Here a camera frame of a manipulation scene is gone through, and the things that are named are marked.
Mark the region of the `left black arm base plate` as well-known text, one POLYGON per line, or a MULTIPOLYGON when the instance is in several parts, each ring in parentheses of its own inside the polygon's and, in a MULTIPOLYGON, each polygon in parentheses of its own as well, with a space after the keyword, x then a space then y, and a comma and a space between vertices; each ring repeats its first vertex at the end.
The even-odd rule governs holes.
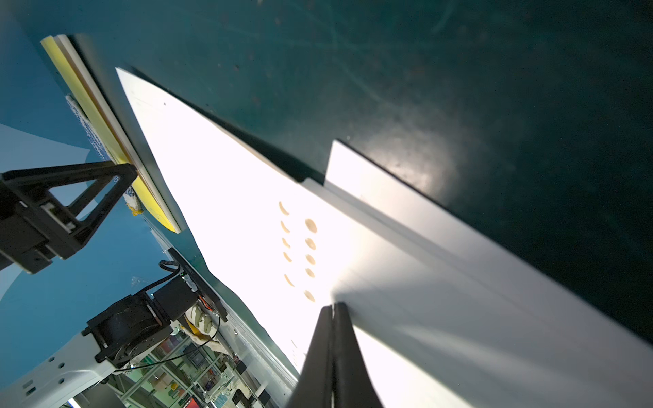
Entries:
POLYGON ((170 260, 176 261, 183 272, 194 282, 198 296, 204 304, 204 309, 213 312, 222 322, 226 323, 228 321, 228 311, 217 292, 175 248, 169 248, 165 250, 165 253, 170 260))

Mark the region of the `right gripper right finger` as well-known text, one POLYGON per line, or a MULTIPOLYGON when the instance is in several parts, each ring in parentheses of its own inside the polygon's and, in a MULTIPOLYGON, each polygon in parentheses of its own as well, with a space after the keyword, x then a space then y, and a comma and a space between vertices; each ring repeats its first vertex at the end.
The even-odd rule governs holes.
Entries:
POLYGON ((336 303, 333 308, 333 365, 335 407, 383 407, 372 386, 345 303, 336 303))

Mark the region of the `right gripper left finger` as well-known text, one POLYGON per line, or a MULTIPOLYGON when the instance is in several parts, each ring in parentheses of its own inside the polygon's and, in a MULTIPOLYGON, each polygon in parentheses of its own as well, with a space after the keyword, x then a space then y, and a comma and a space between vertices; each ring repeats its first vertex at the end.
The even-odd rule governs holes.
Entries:
POLYGON ((332 329, 333 307, 326 306, 320 311, 299 382, 287 407, 328 408, 332 406, 332 329))

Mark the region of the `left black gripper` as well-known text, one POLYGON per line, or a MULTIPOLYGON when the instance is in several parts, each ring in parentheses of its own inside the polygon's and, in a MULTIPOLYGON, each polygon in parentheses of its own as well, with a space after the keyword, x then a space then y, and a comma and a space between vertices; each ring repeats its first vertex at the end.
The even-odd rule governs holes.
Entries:
POLYGON ((13 170, 1 175, 1 268, 37 274, 71 258, 137 179, 112 161, 13 170))

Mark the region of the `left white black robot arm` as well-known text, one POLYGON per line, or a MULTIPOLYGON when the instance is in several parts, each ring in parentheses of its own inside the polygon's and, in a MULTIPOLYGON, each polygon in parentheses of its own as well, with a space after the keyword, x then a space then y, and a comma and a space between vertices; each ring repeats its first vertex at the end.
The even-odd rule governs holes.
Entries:
MULTIPOLYGON (((53 258, 82 250, 137 179, 134 165, 82 163, 14 170, 1 176, 1 266, 37 274, 53 258)), ((60 407, 159 345, 197 302, 179 262, 168 275, 118 300, 30 373, 1 392, 3 407, 60 407)))

